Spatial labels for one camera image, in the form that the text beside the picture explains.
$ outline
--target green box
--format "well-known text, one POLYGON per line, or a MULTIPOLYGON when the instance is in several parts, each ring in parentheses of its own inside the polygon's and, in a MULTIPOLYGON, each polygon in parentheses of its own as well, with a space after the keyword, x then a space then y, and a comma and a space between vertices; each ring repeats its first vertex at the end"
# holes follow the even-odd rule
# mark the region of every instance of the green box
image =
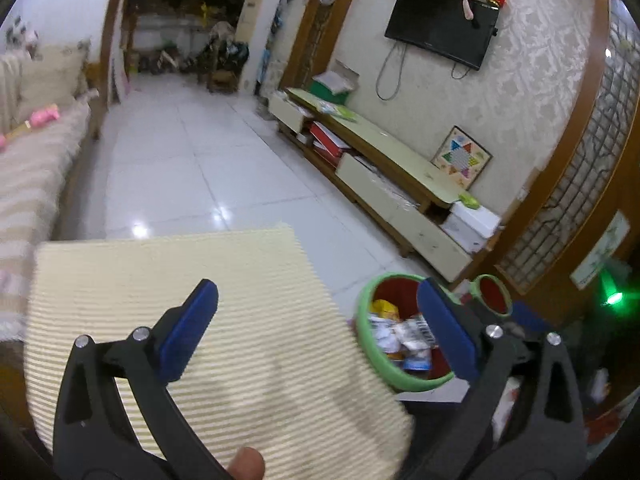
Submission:
POLYGON ((336 95, 332 94, 331 91, 326 86, 324 86, 322 83, 319 83, 318 81, 313 81, 311 83, 311 88, 309 89, 309 92, 315 95, 316 97, 319 97, 321 99, 324 99, 325 101, 329 101, 330 103, 333 103, 334 105, 345 104, 345 102, 347 102, 347 97, 349 97, 349 92, 341 92, 336 95))

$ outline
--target white sticker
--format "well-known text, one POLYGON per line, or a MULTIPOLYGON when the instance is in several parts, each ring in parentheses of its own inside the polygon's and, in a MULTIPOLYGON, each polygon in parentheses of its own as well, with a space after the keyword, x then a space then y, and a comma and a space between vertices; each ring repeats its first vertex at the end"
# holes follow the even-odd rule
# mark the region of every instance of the white sticker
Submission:
POLYGON ((609 227, 600 237, 600 240, 594 245, 593 249, 587 254, 582 263, 576 267, 571 275, 571 280, 575 286, 583 290, 595 278, 607 258, 609 258, 617 248, 620 247, 622 240, 625 239, 629 232, 629 222, 625 216, 618 211, 609 227))

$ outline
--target tv screen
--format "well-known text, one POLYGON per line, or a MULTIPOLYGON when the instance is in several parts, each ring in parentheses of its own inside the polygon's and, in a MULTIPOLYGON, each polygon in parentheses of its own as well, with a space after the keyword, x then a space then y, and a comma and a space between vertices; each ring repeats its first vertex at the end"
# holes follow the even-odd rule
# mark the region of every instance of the tv screen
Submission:
POLYGON ((385 36, 479 70, 500 10, 477 0, 469 4, 472 20, 465 18, 462 0, 396 0, 385 36))

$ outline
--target lattice glass panel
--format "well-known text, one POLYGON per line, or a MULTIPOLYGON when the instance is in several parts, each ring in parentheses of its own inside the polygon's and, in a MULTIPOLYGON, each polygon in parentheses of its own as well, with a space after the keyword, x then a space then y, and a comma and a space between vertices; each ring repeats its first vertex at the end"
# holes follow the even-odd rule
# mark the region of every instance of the lattice glass panel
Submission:
POLYGON ((606 68, 591 119, 558 186, 498 266, 527 290, 558 258, 611 178, 636 113, 640 30, 621 0, 609 2, 606 68))

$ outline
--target metal screw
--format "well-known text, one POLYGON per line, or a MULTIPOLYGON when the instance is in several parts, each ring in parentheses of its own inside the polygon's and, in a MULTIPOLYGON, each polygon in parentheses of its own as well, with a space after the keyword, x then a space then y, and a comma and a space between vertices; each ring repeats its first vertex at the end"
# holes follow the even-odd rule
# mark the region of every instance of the metal screw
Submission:
POLYGON ((144 341, 147 337, 149 337, 149 334, 149 329, 146 326, 139 326, 133 331, 133 339, 135 339, 136 341, 144 341))
POLYGON ((76 337, 76 346, 78 348, 84 348, 88 344, 89 344, 89 336, 83 334, 76 337))
POLYGON ((491 339, 500 339, 504 335, 504 330, 498 325, 489 325, 484 331, 491 339))
POLYGON ((562 342, 562 338, 555 332, 549 332, 546 335, 546 340, 553 346, 558 346, 562 342))

